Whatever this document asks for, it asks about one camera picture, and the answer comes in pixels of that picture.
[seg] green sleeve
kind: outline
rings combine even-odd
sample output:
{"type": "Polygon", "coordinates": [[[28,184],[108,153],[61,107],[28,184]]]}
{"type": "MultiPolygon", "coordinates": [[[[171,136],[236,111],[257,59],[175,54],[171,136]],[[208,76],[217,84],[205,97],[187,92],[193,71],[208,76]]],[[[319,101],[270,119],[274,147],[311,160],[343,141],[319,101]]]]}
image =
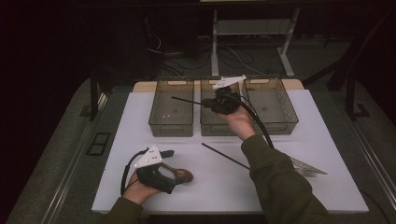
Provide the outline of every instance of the green sleeve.
{"type": "Polygon", "coordinates": [[[143,207],[124,198],[118,198],[111,210],[102,216],[100,224],[135,224],[143,207]]]}
{"type": "Polygon", "coordinates": [[[332,223],[309,182],[294,171],[286,154],[253,135],[241,146],[250,164],[250,178],[269,223],[332,223]]]}

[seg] white device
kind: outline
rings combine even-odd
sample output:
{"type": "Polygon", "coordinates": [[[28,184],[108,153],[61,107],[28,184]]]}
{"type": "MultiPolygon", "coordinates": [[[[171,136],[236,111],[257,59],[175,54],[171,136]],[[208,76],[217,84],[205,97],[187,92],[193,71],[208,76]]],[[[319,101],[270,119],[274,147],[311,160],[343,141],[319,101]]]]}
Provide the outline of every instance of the white device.
{"type": "Polygon", "coordinates": [[[134,164],[134,168],[142,168],[154,164],[161,163],[163,161],[163,157],[161,157],[160,150],[156,145],[153,145],[148,149],[148,151],[134,164]]]}
{"type": "Polygon", "coordinates": [[[213,85],[213,89],[228,87],[238,81],[244,80],[247,77],[242,75],[241,77],[221,77],[221,80],[218,81],[215,85],[213,85]]]}

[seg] black rod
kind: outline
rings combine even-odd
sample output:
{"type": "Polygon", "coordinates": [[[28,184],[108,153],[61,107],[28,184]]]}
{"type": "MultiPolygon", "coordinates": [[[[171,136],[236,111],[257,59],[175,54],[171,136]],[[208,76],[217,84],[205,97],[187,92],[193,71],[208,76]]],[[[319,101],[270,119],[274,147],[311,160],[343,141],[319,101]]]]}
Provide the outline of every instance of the black rod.
{"type": "Polygon", "coordinates": [[[233,161],[233,162],[235,162],[236,164],[238,164],[238,165],[241,165],[241,166],[243,166],[243,167],[247,168],[248,170],[250,170],[250,168],[248,168],[246,165],[244,165],[244,164],[242,164],[241,162],[239,162],[239,161],[236,161],[236,160],[234,160],[233,158],[231,158],[231,157],[228,157],[227,155],[225,155],[225,154],[223,154],[223,153],[221,153],[221,152],[219,152],[219,151],[215,150],[213,147],[210,147],[210,146],[208,146],[208,145],[207,145],[207,144],[205,144],[205,143],[202,143],[202,145],[203,145],[204,147],[207,147],[207,148],[209,148],[210,150],[212,150],[212,151],[214,151],[214,152],[216,152],[216,153],[219,153],[221,156],[223,156],[223,157],[227,158],[228,160],[230,160],[230,161],[233,161]]]}
{"type": "Polygon", "coordinates": [[[181,98],[178,98],[176,96],[172,96],[172,99],[185,101],[185,102],[189,102],[189,103],[193,103],[193,104],[197,104],[197,105],[202,105],[201,103],[198,103],[198,102],[195,102],[195,101],[189,101],[189,100],[186,100],[186,99],[181,99],[181,98]]]}

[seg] brown translucent bin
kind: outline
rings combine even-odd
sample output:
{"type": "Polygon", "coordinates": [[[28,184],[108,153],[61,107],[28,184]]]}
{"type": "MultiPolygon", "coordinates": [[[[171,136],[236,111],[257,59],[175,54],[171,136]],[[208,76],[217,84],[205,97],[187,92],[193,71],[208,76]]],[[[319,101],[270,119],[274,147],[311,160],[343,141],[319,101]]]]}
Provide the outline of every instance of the brown translucent bin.
{"type": "Polygon", "coordinates": [[[149,116],[155,137],[191,137],[193,104],[172,99],[176,96],[193,101],[193,77],[160,77],[149,116]]]}
{"type": "MultiPolygon", "coordinates": [[[[216,96],[213,85],[221,77],[202,77],[201,78],[201,100],[205,98],[214,98],[216,96]]],[[[230,86],[232,91],[240,93],[239,84],[234,83],[230,86]]],[[[210,108],[201,106],[201,135],[202,136],[235,136],[228,127],[227,121],[220,119],[210,108]]]]}
{"type": "MultiPolygon", "coordinates": [[[[299,120],[281,79],[247,77],[242,86],[242,93],[255,108],[255,113],[269,134],[293,132],[299,120]]],[[[256,133],[262,133],[257,123],[254,124],[254,129],[256,133]]]]}

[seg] white tabletop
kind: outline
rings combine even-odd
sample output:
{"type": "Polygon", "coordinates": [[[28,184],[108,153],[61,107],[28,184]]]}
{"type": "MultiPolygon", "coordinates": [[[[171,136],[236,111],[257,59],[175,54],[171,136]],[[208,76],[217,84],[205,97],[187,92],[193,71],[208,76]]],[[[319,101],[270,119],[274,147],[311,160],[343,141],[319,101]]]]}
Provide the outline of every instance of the white tabletop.
{"type": "MultiPolygon", "coordinates": [[[[342,160],[309,91],[288,91],[299,123],[290,135],[272,135],[275,147],[328,173],[308,177],[314,194],[332,213],[367,212],[359,190],[342,160]]],[[[132,92],[126,103],[92,210],[106,213],[120,197],[120,182],[132,156],[154,144],[175,155],[163,162],[192,172],[194,179],[177,185],[172,194],[151,197],[150,214],[254,214],[259,200],[248,170],[203,147],[206,143],[248,166],[237,137],[202,137],[200,108],[194,106],[193,137],[153,137],[149,127],[153,92],[132,92]]],[[[200,100],[199,92],[195,100],[200,100]]]]}

